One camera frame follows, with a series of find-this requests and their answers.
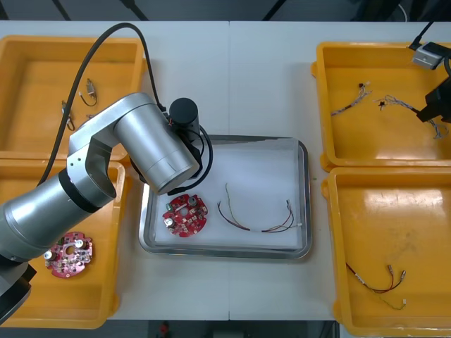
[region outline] wire harness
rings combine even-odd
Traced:
[[[332,116],[338,115],[340,113],[342,113],[343,111],[346,111],[349,108],[352,108],[353,106],[355,106],[356,104],[358,104],[361,100],[363,100],[366,96],[370,95],[372,93],[371,90],[366,90],[366,86],[368,86],[370,84],[370,82],[366,82],[366,83],[359,83],[359,95],[357,95],[357,98],[351,102],[350,104],[348,104],[346,107],[343,107],[341,109],[338,109],[336,111],[333,111],[331,113]]]
[[[402,310],[406,305],[407,305],[407,300],[403,299],[402,300],[402,305],[401,306],[394,306],[393,304],[391,304],[390,302],[386,301],[383,297],[381,297],[381,294],[385,294],[389,291],[392,291],[394,289],[396,289],[397,287],[400,286],[400,284],[402,283],[402,281],[404,280],[404,278],[406,277],[406,271],[403,270],[401,272],[400,275],[400,281],[396,284],[393,285],[394,281],[395,281],[395,274],[393,272],[393,268],[391,265],[387,265],[388,268],[388,272],[391,275],[391,284],[390,287],[388,289],[374,289],[373,287],[370,287],[364,280],[362,277],[360,277],[360,275],[358,273],[355,272],[355,270],[353,268],[351,268],[351,266],[346,263],[346,267],[349,269],[349,271],[371,292],[373,292],[381,301],[383,301],[385,304],[387,304],[389,307],[391,307],[393,310]]]
[[[273,234],[273,233],[277,233],[277,232],[284,232],[284,231],[287,231],[287,230],[292,229],[294,227],[300,226],[300,225],[294,225],[294,223],[295,223],[295,215],[293,213],[290,200],[287,200],[288,217],[285,220],[285,222],[283,222],[281,225],[275,225],[275,226],[270,227],[269,229],[266,229],[266,230],[254,230],[254,229],[252,229],[250,227],[245,227],[244,225],[242,225],[241,223],[239,223],[237,221],[237,219],[235,218],[235,216],[233,214],[232,206],[230,204],[230,193],[228,191],[228,183],[225,184],[225,191],[227,193],[228,210],[230,211],[230,215],[231,215],[232,219],[229,219],[229,218],[224,216],[224,213],[221,210],[221,202],[220,201],[218,202],[218,210],[219,210],[219,214],[221,215],[221,217],[224,218],[224,220],[226,220],[227,223],[233,225],[234,227],[237,227],[237,228],[239,228],[241,230],[250,231],[250,232],[269,232],[269,233]]]
[[[419,113],[418,109],[415,109],[414,107],[410,106],[408,103],[397,99],[393,95],[385,95],[383,99],[374,100],[373,102],[379,102],[379,106],[381,107],[381,110],[383,110],[386,106],[389,106],[389,105],[399,105],[404,108],[410,109],[414,113]],[[428,123],[431,124],[435,130],[434,139],[442,139],[443,137],[447,136],[450,133],[448,127],[442,123],[437,124],[433,120],[428,120]]]

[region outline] electronic component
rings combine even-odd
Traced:
[[[197,234],[206,224],[209,213],[204,202],[197,196],[181,195],[166,204],[163,223],[172,234],[189,237]]]
[[[189,205],[189,206],[196,206],[196,205],[197,205],[197,200],[196,200],[193,196],[191,196],[191,197],[188,199],[188,205]]]
[[[81,273],[92,260],[92,240],[81,232],[69,232],[43,255],[45,266],[58,278],[70,278]]]
[[[97,93],[96,88],[94,87],[94,84],[92,83],[91,79],[87,79],[86,81],[86,90],[89,97],[94,99],[93,104],[89,104],[86,102],[85,98],[83,97],[82,92],[78,92],[78,95],[80,95],[80,98],[82,99],[83,103],[89,107],[94,107],[97,104]]]

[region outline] small electronic part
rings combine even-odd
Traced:
[[[389,292],[389,291],[392,291],[392,290],[394,290],[394,289],[396,289],[397,287],[399,287],[399,285],[401,284],[401,282],[404,280],[404,278],[406,277],[406,271],[405,270],[403,270],[402,272],[401,272],[401,276],[400,276],[400,281],[396,284],[396,285],[394,285],[393,286],[393,282],[395,281],[395,274],[394,274],[394,272],[393,272],[393,268],[392,268],[392,266],[391,265],[387,265],[387,267],[388,267],[388,272],[390,273],[390,275],[391,275],[391,284],[390,284],[390,287],[388,288],[388,289],[374,289],[374,288],[372,288],[372,287],[370,287],[370,286],[368,286],[368,284],[367,283],[365,283],[365,281],[355,272],[355,270],[353,269],[353,268],[351,268],[351,266],[348,264],[348,263],[346,263],[346,267],[348,268],[348,270],[368,289],[368,290],[370,290],[371,292],[373,292],[375,295],[377,295],[377,297],[381,300],[381,301],[383,301],[385,304],[387,304],[389,307],[391,307],[392,309],[394,309],[394,310],[402,310],[405,306],[406,306],[406,304],[407,304],[407,301],[406,301],[406,299],[403,299],[402,300],[402,305],[401,306],[394,306],[394,305],[392,305],[390,302],[388,302],[388,301],[386,301],[384,298],[382,298],[381,297],[381,294],[385,294],[385,293],[387,293],[387,292]]]
[[[85,98],[83,97],[82,92],[78,92],[78,95],[80,95],[80,98],[82,99],[83,103],[89,107],[94,107],[97,104],[97,93],[96,88],[94,87],[94,84],[92,83],[91,79],[87,79],[86,81],[86,90],[87,94],[91,99],[94,99],[93,104],[89,104],[86,102]]]
[[[54,260],[55,260],[55,258],[56,258],[56,253],[54,253],[54,252],[48,250],[48,251],[46,251],[46,252],[44,253],[43,257],[44,257],[44,259],[45,259],[46,261],[51,262],[51,261],[54,261]]]
[[[63,107],[63,108],[61,108],[61,112],[64,115],[64,110],[66,109],[66,102],[65,101],[61,101],[61,105]],[[74,126],[73,121],[72,121],[72,112],[71,111],[69,112],[68,120],[66,121],[66,125],[67,125],[68,129],[71,132],[75,131],[75,126]]]
[[[88,246],[88,243],[84,239],[77,239],[75,241],[75,248],[77,248],[77,249],[86,249],[87,246]]]
[[[204,202],[197,195],[188,194],[176,197],[166,204],[163,223],[171,234],[190,237],[202,230],[209,213]]]
[[[366,86],[369,86],[370,82],[367,81],[366,83],[359,83],[359,95],[357,95],[357,98],[351,102],[350,104],[348,104],[346,107],[343,107],[341,109],[338,109],[336,111],[333,111],[331,113],[332,116],[338,115],[340,113],[342,113],[343,111],[346,111],[347,109],[355,106],[356,104],[358,104],[361,100],[363,100],[365,98],[365,96],[368,96],[372,93],[371,90],[366,90]]]
[[[69,278],[81,273],[91,263],[92,239],[81,232],[65,234],[43,255],[45,266],[58,278]]]
[[[230,204],[230,193],[228,191],[228,184],[227,183],[225,184],[225,191],[227,192],[228,209],[230,211],[230,215],[232,216],[232,220],[230,220],[230,219],[228,219],[228,218],[226,218],[224,216],[223,211],[221,210],[221,202],[220,201],[218,202],[218,211],[219,211],[219,214],[221,215],[221,217],[224,218],[224,220],[226,220],[227,223],[233,225],[234,227],[237,227],[237,228],[239,228],[241,230],[250,231],[250,232],[266,232],[266,233],[273,234],[273,233],[277,233],[277,232],[284,232],[284,231],[287,231],[289,229],[292,229],[292,228],[298,226],[298,225],[294,225],[293,226],[293,224],[295,222],[295,215],[293,213],[290,200],[287,200],[288,217],[285,220],[285,222],[283,222],[281,225],[276,225],[276,226],[270,227],[269,229],[266,229],[266,230],[253,230],[253,229],[251,229],[249,227],[245,227],[244,225],[240,224],[236,220],[235,216],[233,215],[232,206]]]
[[[173,219],[172,219],[172,218],[165,218],[165,219],[164,219],[164,225],[165,225],[166,227],[172,227],[172,226],[174,226],[174,221],[173,221]]]
[[[189,206],[196,206],[196,205],[197,205],[197,200],[196,200],[193,196],[191,196],[191,197],[188,199],[188,205],[189,205]]]

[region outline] red wire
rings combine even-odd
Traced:
[[[348,263],[346,263],[346,266],[347,266],[348,269],[350,269],[350,271],[351,271],[355,276],[358,276],[358,274],[354,271],[353,268],[351,268],[351,266],[350,266]],[[391,275],[392,275],[392,282],[391,282],[391,285],[390,285],[390,288],[389,288],[389,289],[373,289],[372,287],[368,286],[366,283],[363,283],[363,285],[364,285],[365,287],[367,287],[368,289],[373,290],[373,291],[374,291],[375,293],[377,293],[377,294],[384,294],[384,293],[386,293],[386,292],[389,292],[389,291],[393,290],[393,289],[396,288],[399,284],[401,284],[401,281],[402,281],[402,280],[400,280],[400,282],[397,283],[395,287],[393,287],[393,282],[394,282],[394,278],[395,278],[395,277],[393,276],[392,273],[391,273]]]

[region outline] black cable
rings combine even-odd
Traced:
[[[327,321],[324,322],[324,324],[323,324],[323,329],[321,330],[321,333],[319,334],[319,338],[327,338],[327,335],[329,334],[330,329],[332,328],[333,323],[334,323],[333,321],[329,321],[329,320],[327,320]]]
[[[265,17],[263,18],[262,21],[270,21],[272,19],[272,17],[274,16],[274,14],[276,14],[278,12],[278,10],[280,9],[280,7],[283,6],[283,4],[286,2],[287,0],[277,0],[277,2],[274,4],[274,6],[269,10],[269,12],[265,15]]]
[[[5,8],[0,1],[0,20],[9,20],[8,14],[6,14]]]
[[[54,147],[50,153],[49,162],[47,163],[47,167],[45,168],[44,174],[42,174],[42,177],[38,183],[38,186],[41,185],[42,183],[44,183],[50,174],[51,167],[54,164],[56,155],[58,154],[59,146],[61,145],[61,140],[63,139],[64,130],[66,129],[66,123],[67,123],[67,120],[70,115],[70,110],[72,108],[72,103],[75,98],[75,95],[77,94],[77,88],[80,84],[80,81],[81,81],[83,73],[87,67],[87,64],[91,60],[91,58],[94,55],[94,53],[96,52],[96,50],[100,47],[100,45],[116,30],[121,30],[123,28],[130,28],[131,30],[134,30],[140,37],[142,46],[144,47],[144,54],[146,56],[147,69],[149,71],[150,82],[152,84],[152,89],[154,92],[156,105],[160,108],[160,110],[162,112],[166,111],[166,107],[160,103],[158,94],[156,93],[154,74],[152,72],[152,67],[150,65],[149,51],[147,49],[146,40],[144,39],[144,36],[142,35],[141,31],[138,29],[138,27],[136,27],[135,25],[132,25],[131,23],[119,23],[117,25],[114,25],[113,27],[110,27],[92,45],[91,49],[87,52],[87,55],[86,55],[85,59],[83,60],[81,66],[80,66],[80,69],[77,72],[77,75],[75,76],[74,82],[72,84],[72,88],[70,89],[70,93],[69,93],[69,96],[68,96],[68,99],[66,102],[66,107],[64,108],[64,114],[61,119],[61,124],[59,125],[58,134],[56,135]]]
[[[171,190],[168,193],[168,196],[173,196],[181,192],[186,192],[187,190],[197,187],[199,184],[202,183],[202,181],[205,180],[205,177],[210,173],[211,166],[213,165],[213,145],[211,144],[210,136],[206,133],[205,129],[201,125],[199,126],[199,129],[205,137],[206,144],[209,146],[209,163],[206,166],[204,174],[193,184],[187,185],[186,187],[179,187]]]
[[[137,16],[138,19],[140,19],[141,21],[149,21],[147,16],[140,10],[138,6],[136,6],[134,0],[120,0],[120,1],[125,7],[130,9]]]
[[[191,130],[191,129],[184,129],[183,131],[191,132],[192,134],[196,135],[200,139],[200,142],[202,142],[202,150],[200,152],[200,156],[202,157],[202,155],[204,155],[204,150],[205,150],[205,143],[204,143],[204,140],[202,139],[202,136],[198,132],[195,132],[194,130]]]
[[[443,60],[443,63],[445,65],[446,72],[448,73],[448,76],[451,77],[451,67],[450,67],[450,56],[445,56],[445,59]]]
[[[418,49],[418,47],[421,46],[420,41],[421,38],[423,37],[424,33],[426,33],[426,31],[429,29],[430,26],[432,26],[434,22],[430,21],[425,28],[423,28],[423,30],[420,32],[420,34],[418,34],[418,36],[414,39],[414,41],[410,44],[409,48],[413,49],[414,51],[416,51]]]
[[[269,234],[275,234],[277,232],[284,232],[284,231],[287,231],[287,230],[291,229],[291,227],[293,226],[293,223],[295,222],[295,215],[292,212],[291,212],[291,217],[292,217],[291,223],[285,229],[283,229],[283,230],[275,230],[275,231],[264,230],[262,232],[266,232],[266,233],[269,233]]]
[[[61,5],[61,2],[59,0],[52,0],[55,7],[58,9],[59,13],[63,16],[64,20],[70,21],[68,12],[64,9],[63,5]]]

